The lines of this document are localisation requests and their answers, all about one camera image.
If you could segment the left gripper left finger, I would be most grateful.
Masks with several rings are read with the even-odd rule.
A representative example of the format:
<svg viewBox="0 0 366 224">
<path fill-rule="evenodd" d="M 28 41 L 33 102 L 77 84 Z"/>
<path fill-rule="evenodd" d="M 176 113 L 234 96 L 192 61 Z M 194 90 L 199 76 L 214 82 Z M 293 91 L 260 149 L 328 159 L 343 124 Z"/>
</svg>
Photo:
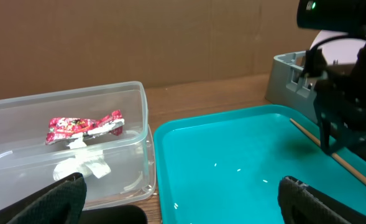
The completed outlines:
<svg viewBox="0 0 366 224">
<path fill-rule="evenodd" d="M 0 224 L 78 223 L 86 192 L 83 174 L 72 173 L 0 210 Z"/>
</svg>

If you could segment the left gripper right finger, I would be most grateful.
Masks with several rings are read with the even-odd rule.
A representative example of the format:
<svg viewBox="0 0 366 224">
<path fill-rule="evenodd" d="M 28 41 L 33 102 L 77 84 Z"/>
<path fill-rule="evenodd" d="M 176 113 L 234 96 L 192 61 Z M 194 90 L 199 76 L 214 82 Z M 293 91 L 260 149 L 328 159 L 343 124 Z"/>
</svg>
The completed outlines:
<svg viewBox="0 0 366 224">
<path fill-rule="evenodd" d="M 366 215 L 292 176 L 280 181 L 278 204 L 286 224 L 366 224 Z"/>
</svg>

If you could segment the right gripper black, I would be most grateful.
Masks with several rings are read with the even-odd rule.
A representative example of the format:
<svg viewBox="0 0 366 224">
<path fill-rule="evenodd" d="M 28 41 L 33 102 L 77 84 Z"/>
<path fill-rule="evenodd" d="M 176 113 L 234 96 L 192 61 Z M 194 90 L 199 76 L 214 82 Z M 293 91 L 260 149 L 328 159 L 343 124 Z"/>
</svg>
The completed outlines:
<svg viewBox="0 0 366 224">
<path fill-rule="evenodd" d="M 317 93 L 315 103 L 318 111 L 328 114 L 338 121 L 346 123 L 350 129 L 366 130 L 366 44 L 357 54 L 357 61 L 348 74 L 336 71 L 326 62 L 320 62 L 322 56 L 321 41 L 306 52 L 306 63 L 302 75 L 319 77 L 323 72 L 327 78 L 316 82 L 314 90 Z M 347 148 L 359 152 L 366 148 L 366 132 L 344 131 L 329 144 L 331 123 L 325 119 L 319 121 L 320 148 L 325 154 L 333 154 Z"/>
</svg>

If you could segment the white napkin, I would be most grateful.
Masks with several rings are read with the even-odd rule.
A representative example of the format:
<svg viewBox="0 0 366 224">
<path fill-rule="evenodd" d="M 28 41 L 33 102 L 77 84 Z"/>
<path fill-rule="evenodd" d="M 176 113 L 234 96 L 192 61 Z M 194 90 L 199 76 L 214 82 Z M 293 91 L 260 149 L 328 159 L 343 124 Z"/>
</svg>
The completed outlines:
<svg viewBox="0 0 366 224">
<path fill-rule="evenodd" d="M 65 149 L 77 149 L 78 152 L 73 156 L 59 162 L 53 170 L 53 179 L 62 178 L 79 172 L 83 177 L 91 175 L 100 179 L 111 173 L 111 168 L 104 160 L 103 150 L 89 151 L 85 149 L 87 144 L 83 138 L 64 140 L 56 143 L 57 146 L 63 146 Z"/>
</svg>

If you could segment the wooden chopstick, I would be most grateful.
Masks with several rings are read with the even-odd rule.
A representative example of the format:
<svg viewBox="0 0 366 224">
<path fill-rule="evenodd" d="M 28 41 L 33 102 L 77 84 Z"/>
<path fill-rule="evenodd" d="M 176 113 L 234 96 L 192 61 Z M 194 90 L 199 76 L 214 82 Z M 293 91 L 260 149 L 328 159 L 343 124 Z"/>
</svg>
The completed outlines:
<svg viewBox="0 0 366 224">
<path fill-rule="evenodd" d="M 293 120 L 292 118 L 290 118 L 290 121 L 302 132 L 304 133 L 308 138 L 310 138 L 310 140 L 312 140 L 312 142 L 314 142 L 315 144 L 317 144 L 318 146 L 321 146 L 321 142 L 320 140 L 315 137 L 313 134 L 311 134 L 307 129 L 305 129 L 304 127 L 302 127 L 302 125 L 300 125 L 299 123 L 297 123 L 295 120 Z M 344 167 L 346 170 L 348 170 L 354 177 L 356 177 L 357 179 L 359 179 L 361 181 L 361 183 L 363 183 L 364 185 L 366 185 L 366 176 L 364 176 L 362 173 L 360 173 L 357 169 L 355 169 L 353 166 L 351 166 L 347 161 L 345 161 L 342 157 L 340 157 L 338 154 L 336 153 L 332 153 L 331 157 L 338 162 L 342 167 Z"/>
</svg>

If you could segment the red snack wrapper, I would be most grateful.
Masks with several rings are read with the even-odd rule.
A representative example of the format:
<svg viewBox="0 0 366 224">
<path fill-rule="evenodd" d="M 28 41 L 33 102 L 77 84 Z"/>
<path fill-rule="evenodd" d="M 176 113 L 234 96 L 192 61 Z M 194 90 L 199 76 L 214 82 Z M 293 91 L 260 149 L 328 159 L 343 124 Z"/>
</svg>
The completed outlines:
<svg viewBox="0 0 366 224">
<path fill-rule="evenodd" d="M 46 145 L 63 142 L 66 147 L 86 147 L 85 141 L 105 134 L 118 136 L 123 131 L 125 120 L 116 110 L 101 119 L 53 118 L 50 120 L 45 140 Z"/>
</svg>

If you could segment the large pink plate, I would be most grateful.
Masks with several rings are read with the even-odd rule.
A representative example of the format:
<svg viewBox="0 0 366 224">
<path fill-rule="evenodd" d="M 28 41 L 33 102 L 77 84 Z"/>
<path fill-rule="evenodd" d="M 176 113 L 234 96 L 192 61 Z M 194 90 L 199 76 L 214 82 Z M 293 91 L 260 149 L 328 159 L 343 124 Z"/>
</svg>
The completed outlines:
<svg viewBox="0 0 366 224">
<path fill-rule="evenodd" d="M 365 45 L 364 40 L 341 39 L 328 42 L 320 46 L 328 65 L 350 64 L 357 61 L 359 50 Z"/>
</svg>

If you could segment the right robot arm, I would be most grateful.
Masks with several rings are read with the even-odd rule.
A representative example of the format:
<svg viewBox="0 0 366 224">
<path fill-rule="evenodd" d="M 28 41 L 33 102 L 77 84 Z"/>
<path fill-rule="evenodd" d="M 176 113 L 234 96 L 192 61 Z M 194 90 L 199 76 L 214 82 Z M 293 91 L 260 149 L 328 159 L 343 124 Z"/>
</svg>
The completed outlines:
<svg viewBox="0 0 366 224">
<path fill-rule="evenodd" d="M 366 0 L 302 0 L 296 21 L 303 29 L 340 33 L 307 50 L 301 72 L 302 77 L 318 79 L 313 105 L 321 149 L 331 155 L 345 147 L 352 151 L 366 147 Z M 342 39 L 365 41 L 346 73 L 328 65 L 320 48 Z"/>
</svg>

